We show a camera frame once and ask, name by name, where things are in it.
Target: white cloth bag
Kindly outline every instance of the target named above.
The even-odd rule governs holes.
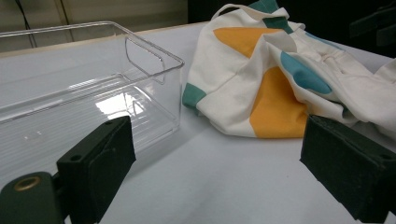
[[[240,9],[219,16],[228,7]],[[348,126],[372,122],[396,139],[396,61],[372,74],[302,24],[287,21],[282,30],[265,21],[288,17],[284,8],[221,8],[200,33],[183,105],[232,135],[302,137],[315,114]]]

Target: teal pattern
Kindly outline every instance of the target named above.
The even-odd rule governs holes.
[[[276,0],[260,0],[249,7],[265,13],[273,13],[279,9]],[[263,21],[268,28],[283,29],[288,34],[293,33],[284,17],[265,18]]]
[[[184,106],[195,110],[195,112],[198,112],[196,106],[198,102],[200,102],[204,97],[206,97],[206,93],[204,91],[194,85],[191,85],[190,83],[187,83],[181,102]]]
[[[295,83],[300,87],[321,94],[332,92],[332,89],[320,76],[289,54],[282,51],[280,61],[282,66],[293,76]]]

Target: table surface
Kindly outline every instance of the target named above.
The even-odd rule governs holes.
[[[204,25],[141,33],[185,61],[183,87]],[[391,60],[345,49],[372,72]],[[224,135],[182,106],[179,131],[138,158],[101,223],[359,223],[299,161],[301,147]]]

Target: orange triangle pattern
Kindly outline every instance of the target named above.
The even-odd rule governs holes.
[[[303,137],[305,111],[280,68],[273,67],[264,74],[249,121],[260,138]]]
[[[283,32],[283,30],[253,27],[228,27],[219,28],[213,32],[216,38],[223,44],[250,58],[262,35]]]

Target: black metal bracket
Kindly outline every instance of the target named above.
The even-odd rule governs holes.
[[[97,223],[135,161],[129,117],[109,120],[58,161],[58,174],[21,176],[0,194],[1,223]]]
[[[396,1],[349,25],[350,37],[363,35],[373,30],[377,30],[377,46],[383,47],[396,43]]]
[[[355,219],[396,214],[396,154],[344,124],[310,116],[301,162]]]

